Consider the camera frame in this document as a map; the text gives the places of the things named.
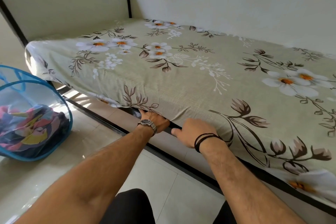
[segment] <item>person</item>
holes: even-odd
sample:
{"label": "person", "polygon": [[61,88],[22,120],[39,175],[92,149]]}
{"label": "person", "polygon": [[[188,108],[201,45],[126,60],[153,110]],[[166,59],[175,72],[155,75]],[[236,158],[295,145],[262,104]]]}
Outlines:
{"label": "person", "polygon": [[[154,112],[140,112],[142,122],[133,132],[86,158],[59,178],[16,224],[155,223],[145,192],[133,189],[117,195],[155,129],[160,133],[170,123]],[[226,143],[217,137],[213,126],[189,118],[182,130],[173,129],[172,134],[189,148],[194,148],[200,135],[207,134],[198,141],[210,135],[197,147],[227,200],[214,223],[304,224],[241,164]]]}

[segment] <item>wristwatch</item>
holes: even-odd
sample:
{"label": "wristwatch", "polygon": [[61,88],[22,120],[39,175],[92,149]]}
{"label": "wristwatch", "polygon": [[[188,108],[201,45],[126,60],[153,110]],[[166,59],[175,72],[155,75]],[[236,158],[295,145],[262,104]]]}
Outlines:
{"label": "wristwatch", "polygon": [[154,122],[152,122],[151,120],[141,120],[141,121],[138,122],[138,125],[139,124],[141,124],[143,126],[151,127],[154,130],[154,135],[156,134],[156,132],[157,132],[156,126],[155,126]]}

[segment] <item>bed sheet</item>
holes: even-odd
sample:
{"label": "bed sheet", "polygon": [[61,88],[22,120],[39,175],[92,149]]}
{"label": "bed sheet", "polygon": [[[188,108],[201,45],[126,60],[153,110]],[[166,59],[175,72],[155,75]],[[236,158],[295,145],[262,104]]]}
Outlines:
{"label": "bed sheet", "polygon": [[233,153],[335,206],[336,57],[129,19],[32,41],[33,73],[113,107],[213,124]]}

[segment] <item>person's right hand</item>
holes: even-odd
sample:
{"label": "person's right hand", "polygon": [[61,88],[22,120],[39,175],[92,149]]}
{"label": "person's right hand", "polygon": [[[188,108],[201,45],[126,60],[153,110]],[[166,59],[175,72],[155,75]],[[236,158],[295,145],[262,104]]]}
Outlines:
{"label": "person's right hand", "polygon": [[173,128],[171,134],[176,136],[185,146],[194,148],[196,138],[205,133],[218,135],[216,129],[209,123],[200,119],[188,118],[183,124],[182,130]]}

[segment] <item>headboard panel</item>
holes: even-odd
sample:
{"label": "headboard panel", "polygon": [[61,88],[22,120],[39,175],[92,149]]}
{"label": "headboard panel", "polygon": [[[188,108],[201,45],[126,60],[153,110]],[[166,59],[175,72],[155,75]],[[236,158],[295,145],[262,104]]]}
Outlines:
{"label": "headboard panel", "polygon": [[127,0],[3,0],[3,2],[28,41],[129,17]]}

